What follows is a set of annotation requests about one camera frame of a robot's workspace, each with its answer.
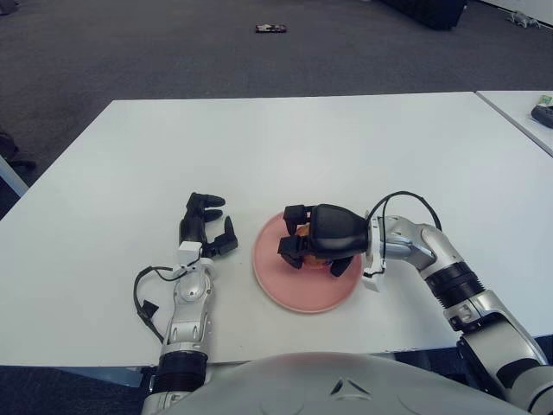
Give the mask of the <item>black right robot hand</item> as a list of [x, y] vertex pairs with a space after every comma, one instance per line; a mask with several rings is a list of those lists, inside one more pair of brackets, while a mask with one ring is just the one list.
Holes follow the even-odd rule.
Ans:
[[370, 245], [367, 219], [343, 207], [287, 206], [283, 220], [289, 235], [280, 239], [277, 253], [295, 269], [313, 257], [329, 264], [330, 273], [338, 278]]

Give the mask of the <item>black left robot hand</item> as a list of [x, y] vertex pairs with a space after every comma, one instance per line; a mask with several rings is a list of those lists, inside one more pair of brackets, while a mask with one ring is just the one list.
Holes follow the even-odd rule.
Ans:
[[206, 224], [223, 216], [220, 207], [225, 204], [226, 200], [216, 195], [193, 192], [189, 196], [186, 213], [179, 225], [178, 257], [181, 265], [194, 264], [201, 258], [223, 256], [238, 247], [238, 238], [229, 216], [225, 217], [224, 232], [212, 242], [207, 238]]

